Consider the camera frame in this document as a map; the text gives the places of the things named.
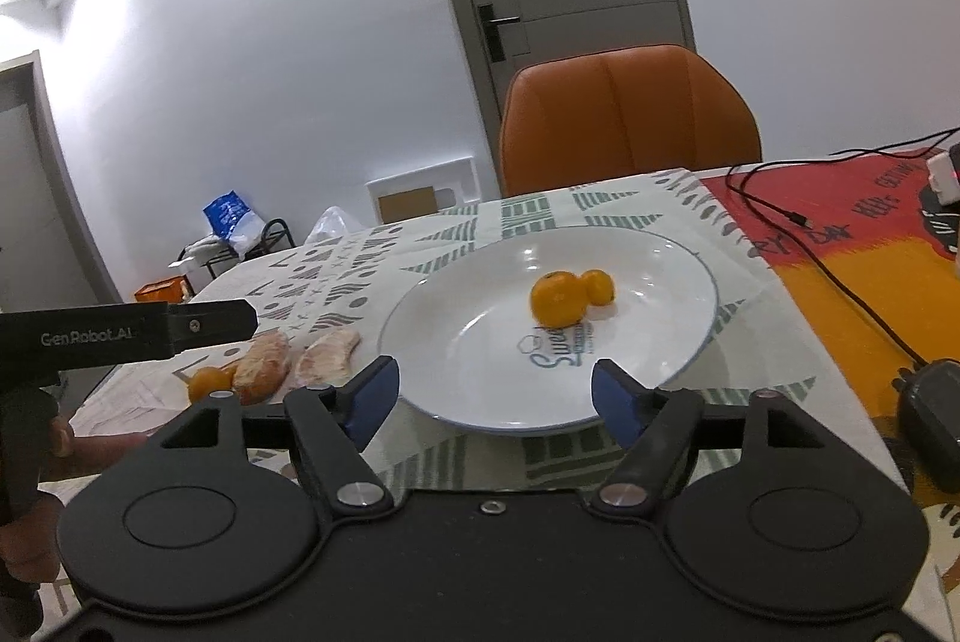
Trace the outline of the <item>person's left hand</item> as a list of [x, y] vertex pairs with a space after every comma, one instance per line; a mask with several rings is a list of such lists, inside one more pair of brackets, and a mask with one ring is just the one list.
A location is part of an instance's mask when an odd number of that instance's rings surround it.
[[[153, 433], [76, 437], [61, 416], [50, 422], [50, 449], [39, 481], [65, 481], [99, 475], [127, 454], [142, 447]], [[55, 496], [37, 493], [31, 509], [2, 527], [2, 562], [11, 577], [25, 583], [52, 582], [60, 572], [57, 523], [64, 504]]]

